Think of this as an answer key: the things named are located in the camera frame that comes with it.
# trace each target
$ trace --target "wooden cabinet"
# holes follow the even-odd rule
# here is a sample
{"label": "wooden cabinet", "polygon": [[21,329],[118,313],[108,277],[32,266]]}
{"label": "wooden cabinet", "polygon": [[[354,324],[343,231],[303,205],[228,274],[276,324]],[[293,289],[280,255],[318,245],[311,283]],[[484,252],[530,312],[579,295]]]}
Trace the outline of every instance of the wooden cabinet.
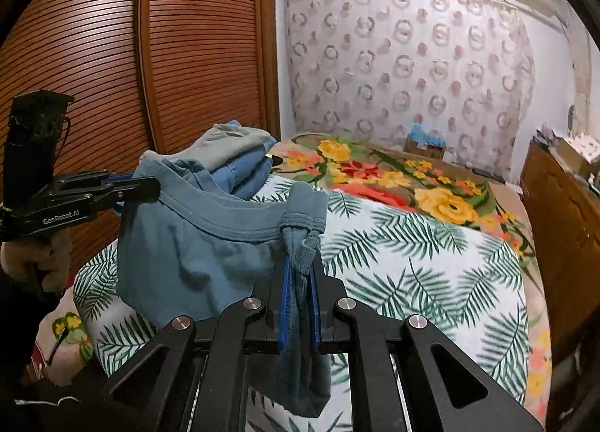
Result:
{"label": "wooden cabinet", "polygon": [[600,308],[600,199],[534,142],[521,186],[557,360],[572,350],[586,321]]}

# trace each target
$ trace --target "metal screw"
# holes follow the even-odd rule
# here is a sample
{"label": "metal screw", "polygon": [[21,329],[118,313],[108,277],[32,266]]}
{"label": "metal screw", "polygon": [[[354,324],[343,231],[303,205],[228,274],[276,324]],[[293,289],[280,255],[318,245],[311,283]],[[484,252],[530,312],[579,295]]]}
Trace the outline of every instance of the metal screw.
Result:
{"label": "metal screw", "polygon": [[422,329],[427,326],[427,319],[423,315],[411,315],[409,317],[409,325],[415,329]]}
{"label": "metal screw", "polygon": [[338,306],[343,310],[352,310],[356,306],[356,302],[347,296],[338,300]]}
{"label": "metal screw", "polygon": [[180,315],[179,317],[175,317],[171,320],[171,325],[173,329],[184,330],[187,329],[191,324],[190,317],[187,315]]}
{"label": "metal screw", "polygon": [[262,305],[260,298],[255,298],[251,296],[244,300],[244,306],[248,310],[256,310],[257,308],[260,308],[260,305]]}

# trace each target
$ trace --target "yellow flower print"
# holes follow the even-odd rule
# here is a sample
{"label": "yellow flower print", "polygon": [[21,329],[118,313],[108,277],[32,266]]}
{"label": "yellow flower print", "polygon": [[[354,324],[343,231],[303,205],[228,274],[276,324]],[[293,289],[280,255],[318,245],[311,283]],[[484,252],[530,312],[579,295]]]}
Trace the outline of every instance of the yellow flower print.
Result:
{"label": "yellow flower print", "polygon": [[498,220],[493,218],[491,215],[486,215],[484,217],[481,217],[480,219],[477,220],[477,222],[479,223],[479,225],[481,225],[485,228],[488,228],[488,229],[493,229],[494,227],[496,227],[498,225]]}
{"label": "yellow flower print", "polygon": [[56,336],[61,336],[62,332],[65,330],[65,324],[56,321],[54,323],[54,325],[52,326],[52,331],[54,332],[54,335]]}
{"label": "yellow flower print", "polygon": [[539,333],[538,342],[541,347],[550,349],[550,331],[548,329]]}
{"label": "yellow flower print", "polygon": [[327,169],[329,174],[331,175],[334,183],[349,183],[350,177],[341,171],[341,166],[339,163],[334,163],[329,161],[327,163]]}
{"label": "yellow flower print", "polygon": [[378,182],[385,188],[410,186],[410,180],[399,171],[385,171],[381,178],[379,178]]}
{"label": "yellow flower print", "polygon": [[546,388],[546,376],[541,372],[532,372],[527,378],[527,396],[539,397]]}
{"label": "yellow flower print", "polygon": [[506,211],[506,210],[504,210],[504,214],[503,214],[503,215],[504,215],[504,218],[505,218],[507,221],[514,222],[514,221],[515,221],[515,219],[516,219],[515,215],[514,215],[514,214],[513,214],[511,211]]}
{"label": "yellow flower print", "polygon": [[334,161],[348,161],[350,159],[350,148],[347,144],[341,144],[338,141],[332,141],[331,139],[323,139],[319,143],[319,151],[323,153],[323,156]]}
{"label": "yellow flower print", "polygon": [[304,168],[308,164],[308,156],[288,157],[286,162],[290,168]]}
{"label": "yellow flower print", "polygon": [[67,315],[67,326],[69,329],[77,329],[81,325],[81,319],[78,315]]}
{"label": "yellow flower print", "polygon": [[416,189],[415,200],[421,210],[444,222],[462,225],[477,218],[475,209],[447,188]]}

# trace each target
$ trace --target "hand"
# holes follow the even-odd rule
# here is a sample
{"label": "hand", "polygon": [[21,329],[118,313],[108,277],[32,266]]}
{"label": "hand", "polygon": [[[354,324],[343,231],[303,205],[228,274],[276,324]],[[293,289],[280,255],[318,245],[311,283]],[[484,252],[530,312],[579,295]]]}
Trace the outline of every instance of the hand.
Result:
{"label": "hand", "polygon": [[69,278],[71,247],[69,229],[56,232],[49,243],[37,239],[3,242],[0,248],[0,264],[8,276],[27,284],[26,263],[37,263],[38,269],[49,272],[41,281],[43,290],[60,293],[67,286]]}

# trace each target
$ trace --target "curtain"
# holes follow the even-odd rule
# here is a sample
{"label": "curtain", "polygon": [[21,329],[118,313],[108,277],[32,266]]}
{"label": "curtain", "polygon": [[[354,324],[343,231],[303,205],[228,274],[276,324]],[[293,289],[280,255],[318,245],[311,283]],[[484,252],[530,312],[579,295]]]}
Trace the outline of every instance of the curtain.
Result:
{"label": "curtain", "polygon": [[452,161],[508,178],[534,64],[518,11],[497,0],[286,0],[299,131],[401,150],[413,124]]}

